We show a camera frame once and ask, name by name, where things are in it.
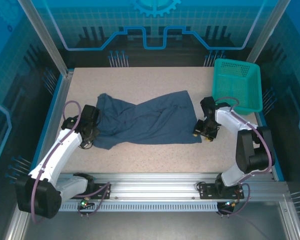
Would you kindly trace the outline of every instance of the gray floor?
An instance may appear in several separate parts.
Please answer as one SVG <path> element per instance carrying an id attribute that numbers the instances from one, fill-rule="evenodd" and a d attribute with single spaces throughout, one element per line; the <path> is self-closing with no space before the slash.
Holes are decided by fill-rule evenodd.
<path id="1" fill-rule="evenodd" d="M 279 209 L 272 203 L 249 203 L 241 213 L 271 240 L 283 240 Z M 25 240 L 263 240 L 247 221 L 221 219 L 214 212 L 100 212 L 89 219 L 61 212 L 40 225 L 29 223 Z"/>

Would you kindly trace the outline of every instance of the glass wall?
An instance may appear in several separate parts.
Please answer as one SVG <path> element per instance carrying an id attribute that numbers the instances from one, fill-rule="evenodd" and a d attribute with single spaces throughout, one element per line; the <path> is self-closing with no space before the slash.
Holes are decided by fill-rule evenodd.
<path id="1" fill-rule="evenodd" d="M 34 0 L 69 68 L 246 60 L 277 0 Z"/>
<path id="2" fill-rule="evenodd" d="M 29 171 L 59 76 L 18 2 L 0 1 L 0 239 L 16 206 L 15 179 Z"/>
<path id="3" fill-rule="evenodd" d="M 282 173 L 300 191 L 300 0 L 290 2 L 257 64 L 264 92 L 263 114 L 272 131 Z"/>

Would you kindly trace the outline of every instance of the green basket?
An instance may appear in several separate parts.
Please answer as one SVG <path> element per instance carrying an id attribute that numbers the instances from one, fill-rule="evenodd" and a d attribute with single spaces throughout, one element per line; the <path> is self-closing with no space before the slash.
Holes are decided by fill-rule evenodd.
<path id="1" fill-rule="evenodd" d="M 238 114 L 262 111 L 260 67 L 244 61 L 215 60 L 212 96 L 214 100 L 224 96 L 238 99 L 240 105 L 234 108 Z M 231 106 L 236 103 L 231 99 L 222 101 Z"/>

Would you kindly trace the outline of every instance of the enclosure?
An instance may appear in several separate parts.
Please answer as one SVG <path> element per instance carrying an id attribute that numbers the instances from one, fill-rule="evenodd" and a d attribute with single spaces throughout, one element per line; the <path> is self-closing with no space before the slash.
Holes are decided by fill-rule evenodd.
<path id="1" fill-rule="evenodd" d="M 15 181 L 55 142 L 66 101 L 95 106 L 107 93 L 137 105 L 187 90 L 204 119 L 217 59 L 260 67 L 263 110 L 244 117 L 269 127 L 275 150 L 272 172 L 247 180 L 240 216 L 222 219 L 195 187 L 235 163 L 236 137 L 222 127 L 211 143 L 76 149 L 60 182 L 81 172 L 111 183 L 88 219 L 73 199 L 39 225 L 18 209 Z M 259 231 L 300 239 L 300 0 L 0 0 L 0 239 L 263 239 Z"/>

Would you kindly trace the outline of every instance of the black mounting plate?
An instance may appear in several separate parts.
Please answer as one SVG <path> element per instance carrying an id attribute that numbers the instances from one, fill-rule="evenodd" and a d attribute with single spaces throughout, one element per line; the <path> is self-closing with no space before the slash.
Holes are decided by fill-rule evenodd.
<path id="1" fill-rule="evenodd" d="M 233 186 L 231 187 L 233 191 L 231 190 L 229 194 L 225 194 L 222 197 L 217 192 L 217 189 L 215 187 L 214 183 L 204 183 L 200 182 L 197 185 L 197 189 L 199 190 L 200 193 L 200 199 L 206 200 L 206 199 L 237 199 L 238 195 L 235 193 L 235 191 L 239 191 L 239 199 L 244 199 L 244 194 L 243 194 L 243 189 L 241 186 Z"/>
<path id="2" fill-rule="evenodd" d="M 106 184 L 104 184 L 104 183 L 95 183 L 94 184 L 93 192 L 96 192 L 98 189 L 100 189 L 104 185 L 106 185 Z M 95 195 L 91 196 L 90 198 L 91 199 L 102 199 L 105 189 L 106 188 L 104 188 L 98 194 L 95 194 Z M 111 193 L 111 185 L 109 185 L 108 192 L 107 192 L 107 194 L 106 194 L 106 196 L 105 196 L 104 199 L 110 199 L 110 193 Z M 87 194 L 91 194 L 91 192 L 84 192 L 84 193 L 81 193 L 80 195 L 87 195 Z M 72 199 L 82 199 L 82 197 L 78 197 L 78 198 L 77 197 L 73 197 Z"/>

